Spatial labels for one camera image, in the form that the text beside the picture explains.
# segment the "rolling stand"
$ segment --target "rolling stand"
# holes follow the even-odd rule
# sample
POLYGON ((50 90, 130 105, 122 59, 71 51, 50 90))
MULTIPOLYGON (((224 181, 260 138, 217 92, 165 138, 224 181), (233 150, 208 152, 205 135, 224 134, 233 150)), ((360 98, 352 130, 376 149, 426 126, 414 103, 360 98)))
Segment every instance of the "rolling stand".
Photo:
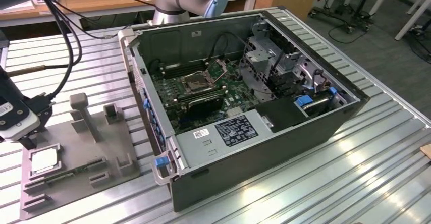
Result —
POLYGON ((366 0, 360 1, 358 7, 354 11, 348 4, 340 4, 333 12, 326 6, 324 8, 313 7, 308 15, 310 18, 314 18, 317 14, 324 14, 328 17, 338 19, 344 22, 344 29, 346 34, 350 34, 356 28, 366 32, 369 30, 369 26, 373 24, 373 21, 370 19, 372 15, 362 14, 365 2, 366 0), (350 16, 344 16, 345 11, 348 11, 349 15, 352 13, 353 14, 350 16))

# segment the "metal workbench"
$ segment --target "metal workbench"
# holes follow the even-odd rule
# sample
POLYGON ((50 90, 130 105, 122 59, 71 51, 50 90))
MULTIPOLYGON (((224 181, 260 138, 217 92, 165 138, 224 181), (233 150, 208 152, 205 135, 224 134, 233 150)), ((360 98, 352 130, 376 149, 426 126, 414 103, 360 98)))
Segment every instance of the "metal workbench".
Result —
MULTIPOLYGON (((27 223, 257 223, 431 221, 431 167, 418 147, 429 120, 285 10, 269 12, 370 97, 358 115, 316 148, 174 213, 166 186, 150 171, 152 150, 127 85, 115 39, 81 35, 83 57, 55 98, 49 124, 70 120, 67 96, 85 92, 89 111, 122 107, 141 176, 27 223)), ((97 31, 111 34, 114 29, 97 31)), ((6 71, 66 61, 59 36, 13 41, 6 71)), ((63 70, 14 77, 27 96, 50 92, 63 70)), ((0 223, 18 222, 21 147, 0 144, 0 223)))

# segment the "power supply label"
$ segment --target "power supply label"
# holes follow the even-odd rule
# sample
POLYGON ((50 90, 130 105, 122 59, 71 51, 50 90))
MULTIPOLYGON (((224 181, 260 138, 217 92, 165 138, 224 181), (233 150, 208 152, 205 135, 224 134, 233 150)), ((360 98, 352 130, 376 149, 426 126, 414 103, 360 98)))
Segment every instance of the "power supply label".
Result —
POLYGON ((214 128, 220 133, 222 141, 228 147, 258 136, 253 126, 245 116, 236 117, 226 122, 216 124, 214 128))

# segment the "gray floor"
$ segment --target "gray floor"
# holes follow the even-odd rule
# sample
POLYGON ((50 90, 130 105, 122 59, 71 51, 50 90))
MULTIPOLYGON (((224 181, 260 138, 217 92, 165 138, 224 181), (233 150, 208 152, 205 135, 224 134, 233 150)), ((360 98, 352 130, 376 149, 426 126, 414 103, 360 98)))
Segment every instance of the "gray floor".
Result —
MULTIPOLYGON (((376 0, 368 0, 364 11, 369 11, 376 0)), ((412 52, 406 39, 394 41, 393 37, 405 24, 409 5, 397 0, 385 0, 373 16, 374 25, 368 33, 352 44, 341 44, 328 37, 328 30, 341 24, 324 15, 306 19, 306 24, 352 58, 352 60, 397 93, 401 98, 431 118, 431 65, 412 52)), ((431 16, 422 15, 422 24, 431 16)), ((362 32, 348 35, 334 30, 330 35, 340 41, 350 41, 362 32)), ((431 39, 425 40, 431 48, 431 39)))

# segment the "chip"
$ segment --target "chip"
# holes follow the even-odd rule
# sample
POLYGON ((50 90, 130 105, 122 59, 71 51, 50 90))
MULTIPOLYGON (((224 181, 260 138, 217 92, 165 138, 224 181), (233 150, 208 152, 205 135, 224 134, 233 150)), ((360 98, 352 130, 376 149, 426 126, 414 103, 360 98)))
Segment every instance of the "chip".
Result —
POLYGON ((181 81, 190 92, 201 91, 212 87, 202 72, 185 76, 181 81))

